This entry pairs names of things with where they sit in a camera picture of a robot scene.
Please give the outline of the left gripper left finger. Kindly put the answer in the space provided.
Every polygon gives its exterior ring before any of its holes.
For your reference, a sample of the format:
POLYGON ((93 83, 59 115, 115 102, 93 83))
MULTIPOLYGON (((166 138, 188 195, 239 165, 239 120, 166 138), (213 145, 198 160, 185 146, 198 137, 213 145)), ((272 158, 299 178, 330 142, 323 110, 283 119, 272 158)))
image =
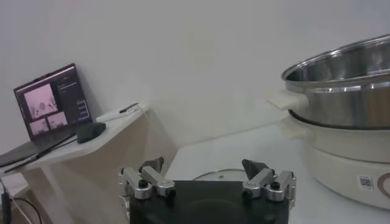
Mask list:
POLYGON ((159 157, 147 160, 138 169, 123 167, 118 173, 119 196, 122 198, 133 196, 137 200, 151 198, 153 189, 157 195, 168 200, 176 196, 175 182, 166 179, 160 172, 164 165, 164 158, 159 157))

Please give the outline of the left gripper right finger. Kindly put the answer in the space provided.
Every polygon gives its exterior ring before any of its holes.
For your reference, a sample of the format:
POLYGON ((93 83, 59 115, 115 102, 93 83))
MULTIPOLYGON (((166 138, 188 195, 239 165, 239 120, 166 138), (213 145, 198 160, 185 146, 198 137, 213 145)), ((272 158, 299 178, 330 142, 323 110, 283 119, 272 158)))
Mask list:
POLYGON ((243 182, 242 197, 246 203, 260 197, 274 203, 287 200, 289 207, 296 205, 296 176, 293 171, 276 173, 265 163, 243 159, 241 164, 248 177, 243 182))

